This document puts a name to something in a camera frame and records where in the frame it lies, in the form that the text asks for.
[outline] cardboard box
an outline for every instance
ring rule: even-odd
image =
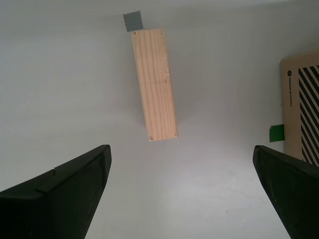
[[[281,62],[285,153],[319,166],[319,52]]]

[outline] white wall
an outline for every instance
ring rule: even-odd
[[[288,239],[252,154],[283,150],[279,61],[318,46],[319,2],[214,6],[2,4],[0,190],[110,144],[88,239]],[[178,139],[148,142],[121,16],[138,9],[166,31]]]

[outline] green tape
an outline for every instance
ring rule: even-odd
[[[126,31],[137,31],[143,29],[142,16],[140,11],[124,14]]]
[[[273,125],[269,129],[269,141],[277,142],[285,140],[285,130],[284,125]]]

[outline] black and white striped pattern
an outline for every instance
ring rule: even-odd
[[[319,166],[319,66],[299,69],[302,160]]]

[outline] wood grain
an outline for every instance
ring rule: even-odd
[[[161,29],[135,31],[132,41],[149,140],[176,138],[165,35]]]

